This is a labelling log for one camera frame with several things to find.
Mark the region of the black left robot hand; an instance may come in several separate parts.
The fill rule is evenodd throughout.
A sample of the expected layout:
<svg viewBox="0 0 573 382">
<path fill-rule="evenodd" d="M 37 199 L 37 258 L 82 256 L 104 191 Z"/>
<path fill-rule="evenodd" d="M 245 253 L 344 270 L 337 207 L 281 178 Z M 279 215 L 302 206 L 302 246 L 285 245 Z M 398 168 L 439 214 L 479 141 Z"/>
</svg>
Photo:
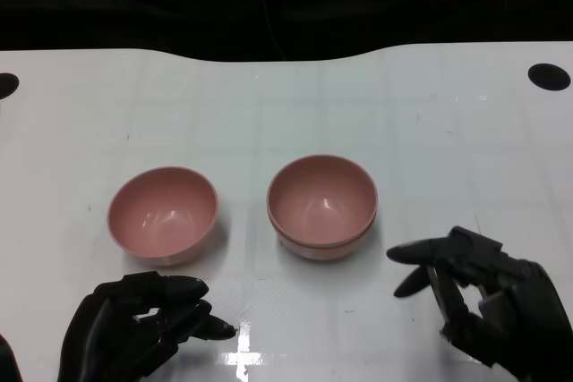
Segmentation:
<svg viewBox="0 0 573 382">
<path fill-rule="evenodd" d="M 64 337 L 61 381 L 138 381 L 194 337 L 223 341 L 235 328 L 212 315 L 209 288 L 191 276 L 156 271 L 100 284 L 76 310 Z"/>
</svg>

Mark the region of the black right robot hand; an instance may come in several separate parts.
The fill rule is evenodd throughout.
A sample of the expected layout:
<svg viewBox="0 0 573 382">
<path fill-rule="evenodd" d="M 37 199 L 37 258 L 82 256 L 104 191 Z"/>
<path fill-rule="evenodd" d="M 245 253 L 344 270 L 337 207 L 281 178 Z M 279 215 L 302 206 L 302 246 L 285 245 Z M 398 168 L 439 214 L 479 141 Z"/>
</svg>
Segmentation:
<svg viewBox="0 0 573 382">
<path fill-rule="evenodd" d="M 460 226 L 386 255 L 415 266 L 395 297 L 432 288 L 444 319 L 440 333 L 452 346 L 519 381 L 572 379 L 572 327 L 540 264 L 514 259 L 500 242 Z"/>
</svg>

